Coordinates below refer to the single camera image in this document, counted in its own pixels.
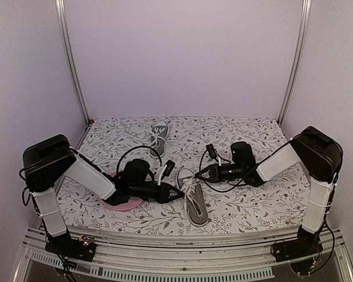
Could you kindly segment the grey sneaker with red sole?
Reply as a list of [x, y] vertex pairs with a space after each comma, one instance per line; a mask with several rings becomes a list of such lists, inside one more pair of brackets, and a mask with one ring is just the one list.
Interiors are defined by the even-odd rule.
[[160, 120], [153, 124], [150, 133], [150, 144], [149, 146], [153, 148], [151, 150], [151, 155], [162, 156], [166, 148], [166, 139], [169, 133], [169, 127], [166, 121]]

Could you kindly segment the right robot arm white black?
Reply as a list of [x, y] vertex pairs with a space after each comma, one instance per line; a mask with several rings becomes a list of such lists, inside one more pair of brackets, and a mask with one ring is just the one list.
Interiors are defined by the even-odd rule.
[[222, 159], [214, 145], [207, 145], [205, 152], [216, 162], [200, 168], [195, 177], [205, 184], [237, 179], [237, 186], [260, 187], [287, 169], [302, 166], [310, 185], [305, 216], [296, 239], [274, 243], [271, 254], [277, 262], [319, 254], [322, 251], [319, 236], [327, 226], [327, 214], [342, 167], [344, 152], [341, 145], [308, 126], [260, 162], [256, 162], [252, 147], [246, 142], [233, 143], [230, 150], [232, 159], [221, 164]]

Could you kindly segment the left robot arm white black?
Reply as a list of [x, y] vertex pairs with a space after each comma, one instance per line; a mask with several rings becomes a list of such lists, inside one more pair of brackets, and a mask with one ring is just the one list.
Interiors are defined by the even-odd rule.
[[89, 190], [111, 207], [127, 203], [131, 198], [166, 204], [185, 195], [164, 182], [175, 167], [173, 161], [161, 162], [159, 170], [154, 173], [147, 161], [133, 159], [123, 169], [117, 167], [114, 175], [110, 175], [73, 148], [64, 135], [56, 135], [28, 147], [22, 160], [19, 176], [29, 192], [23, 203], [33, 202], [44, 225], [45, 250], [62, 259], [92, 262], [97, 247], [91, 236], [74, 239], [70, 235], [58, 199], [65, 182]]

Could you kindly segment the pink plastic plate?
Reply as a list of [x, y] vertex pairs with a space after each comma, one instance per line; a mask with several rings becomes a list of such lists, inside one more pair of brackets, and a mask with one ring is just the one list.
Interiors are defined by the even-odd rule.
[[125, 212], [138, 207], [143, 200], [139, 197], [131, 197], [124, 194], [116, 188], [116, 191], [106, 200], [102, 200], [102, 204], [109, 210]]

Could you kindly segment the right aluminium frame post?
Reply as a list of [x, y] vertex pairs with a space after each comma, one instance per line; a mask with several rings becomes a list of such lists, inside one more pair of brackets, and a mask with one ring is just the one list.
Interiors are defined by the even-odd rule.
[[284, 97], [281, 103], [281, 108], [277, 117], [277, 123], [280, 127], [283, 127], [288, 109], [292, 100], [294, 92], [295, 82], [297, 81], [299, 65], [301, 63], [302, 53], [304, 50], [304, 44], [308, 32], [309, 16], [311, 12], [311, 0], [303, 0], [300, 14], [299, 28], [297, 33], [297, 42], [294, 51], [294, 57], [292, 60], [291, 70], [287, 81]]

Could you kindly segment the aluminium frame post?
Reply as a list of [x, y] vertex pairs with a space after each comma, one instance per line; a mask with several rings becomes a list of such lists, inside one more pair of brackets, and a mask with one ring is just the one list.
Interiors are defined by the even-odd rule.
[[283, 127], [288, 109], [292, 100], [294, 92], [295, 82], [297, 81], [299, 65], [301, 63], [302, 53], [304, 50], [304, 44], [308, 32], [309, 16], [311, 12], [311, 0], [303, 0], [300, 14], [299, 28], [297, 33], [297, 42], [294, 51], [294, 57], [292, 60], [291, 70], [287, 81], [284, 97], [281, 103], [281, 108], [277, 117], [277, 123], [280, 127]]
[[75, 92], [77, 104], [83, 118], [84, 123], [89, 126], [91, 118], [88, 113], [86, 101], [82, 92], [81, 83], [78, 76], [78, 70], [73, 54], [72, 42], [69, 34], [68, 21], [65, 10], [65, 1], [55, 0], [56, 17], [58, 20], [59, 30], [61, 34], [62, 44], [65, 52], [66, 62], [71, 77], [72, 87]]

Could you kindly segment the aluminium front rail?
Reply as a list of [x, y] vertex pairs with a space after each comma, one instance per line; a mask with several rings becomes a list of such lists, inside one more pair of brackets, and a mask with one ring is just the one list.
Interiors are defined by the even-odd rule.
[[92, 262], [76, 261], [77, 281], [353, 281], [353, 266], [339, 229], [324, 230], [317, 272], [294, 273], [297, 260], [276, 261], [275, 243], [296, 229], [259, 233], [160, 236], [71, 227], [72, 237], [95, 238]]

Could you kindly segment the left aluminium frame post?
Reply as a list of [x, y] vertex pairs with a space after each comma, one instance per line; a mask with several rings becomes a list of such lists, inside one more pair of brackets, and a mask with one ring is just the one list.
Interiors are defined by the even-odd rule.
[[58, 20], [59, 30], [61, 34], [62, 44], [65, 52], [66, 62], [71, 77], [72, 87], [75, 92], [77, 104], [83, 118], [84, 123], [89, 126], [91, 118], [88, 113], [86, 101], [82, 92], [81, 83], [78, 76], [78, 70], [73, 54], [72, 42], [69, 34], [68, 21], [65, 10], [65, 1], [55, 0], [56, 17]]

